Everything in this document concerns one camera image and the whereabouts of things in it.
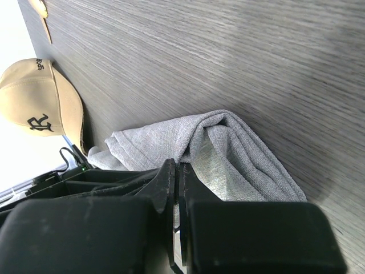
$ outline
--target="beige baseball cap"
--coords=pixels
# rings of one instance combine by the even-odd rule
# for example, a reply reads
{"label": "beige baseball cap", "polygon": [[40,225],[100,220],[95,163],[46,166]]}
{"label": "beige baseball cap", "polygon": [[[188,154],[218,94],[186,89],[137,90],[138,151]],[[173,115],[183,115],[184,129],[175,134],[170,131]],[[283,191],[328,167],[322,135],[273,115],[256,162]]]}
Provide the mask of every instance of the beige baseball cap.
{"label": "beige baseball cap", "polygon": [[21,60],[4,72],[0,114],[32,135],[66,135],[85,154],[81,99],[49,60]]}

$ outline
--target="cap brim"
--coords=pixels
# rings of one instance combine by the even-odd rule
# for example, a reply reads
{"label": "cap brim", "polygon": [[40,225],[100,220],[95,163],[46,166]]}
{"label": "cap brim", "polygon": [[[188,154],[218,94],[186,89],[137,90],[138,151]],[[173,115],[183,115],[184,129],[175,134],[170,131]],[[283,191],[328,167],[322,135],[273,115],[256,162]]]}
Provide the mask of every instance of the cap brim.
{"label": "cap brim", "polygon": [[84,111],[78,92],[72,84],[52,67],[58,91],[63,131],[69,140],[86,155],[83,145]]}

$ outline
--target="folded fabric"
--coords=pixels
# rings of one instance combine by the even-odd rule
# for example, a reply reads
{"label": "folded fabric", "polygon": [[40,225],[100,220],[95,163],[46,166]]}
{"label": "folded fabric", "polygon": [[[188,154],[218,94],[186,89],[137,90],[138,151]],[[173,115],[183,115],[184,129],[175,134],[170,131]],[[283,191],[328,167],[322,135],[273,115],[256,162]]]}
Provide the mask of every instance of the folded fabric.
{"label": "folded fabric", "polygon": [[305,194],[262,140],[226,110],[114,132],[109,151],[90,150],[102,169],[144,171],[165,159],[190,163],[198,178],[222,200],[306,201]]}

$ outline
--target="black plastic object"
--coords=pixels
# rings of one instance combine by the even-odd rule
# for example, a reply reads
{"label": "black plastic object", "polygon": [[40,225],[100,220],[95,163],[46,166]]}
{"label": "black plastic object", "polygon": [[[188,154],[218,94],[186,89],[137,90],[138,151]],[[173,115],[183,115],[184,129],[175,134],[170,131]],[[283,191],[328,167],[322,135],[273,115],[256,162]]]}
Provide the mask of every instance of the black plastic object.
{"label": "black plastic object", "polygon": [[150,182],[159,171],[89,170],[88,166],[88,163],[83,163],[82,166],[63,175],[50,172],[35,178],[34,186],[28,190],[27,197],[0,208],[0,225],[3,224],[12,209],[25,200],[135,194]]}
{"label": "black plastic object", "polygon": [[190,164],[180,164],[178,189],[181,262],[185,266],[188,249],[189,206],[196,201],[221,202],[221,200],[199,181]]}
{"label": "black plastic object", "polygon": [[344,274],[329,222],[310,203],[195,202],[189,274]]}
{"label": "black plastic object", "polygon": [[78,149],[78,147],[76,146],[76,145],[72,145],[71,146],[71,148],[72,148],[72,151],[73,151],[73,153],[75,154],[75,156],[77,157],[77,160],[78,160],[78,162],[79,163],[81,163],[81,164],[86,164],[86,166],[87,166],[87,169],[92,169],[93,167],[92,167],[92,165],[90,165],[89,164],[89,162],[87,161],[87,158],[86,158],[86,156],[84,155],[84,153],[82,153],[79,149]]}
{"label": "black plastic object", "polygon": [[170,273],[149,199],[29,200],[0,233],[0,273]]}
{"label": "black plastic object", "polygon": [[173,159],[144,172],[87,168],[49,174],[29,201],[0,209],[0,273],[181,273],[177,202],[188,274],[346,273],[314,205],[223,202]]}

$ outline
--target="gray cloth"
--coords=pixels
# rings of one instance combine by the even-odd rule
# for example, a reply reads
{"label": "gray cloth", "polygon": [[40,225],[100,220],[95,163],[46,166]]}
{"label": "gray cloth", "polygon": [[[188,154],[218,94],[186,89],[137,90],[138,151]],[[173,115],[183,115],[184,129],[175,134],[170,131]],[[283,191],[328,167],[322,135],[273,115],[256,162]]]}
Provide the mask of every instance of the gray cloth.
{"label": "gray cloth", "polygon": [[305,194],[262,140],[226,110],[114,132],[109,151],[90,150],[91,164],[108,170],[159,168],[165,159],[191,163],[222,200],[306,201]]}

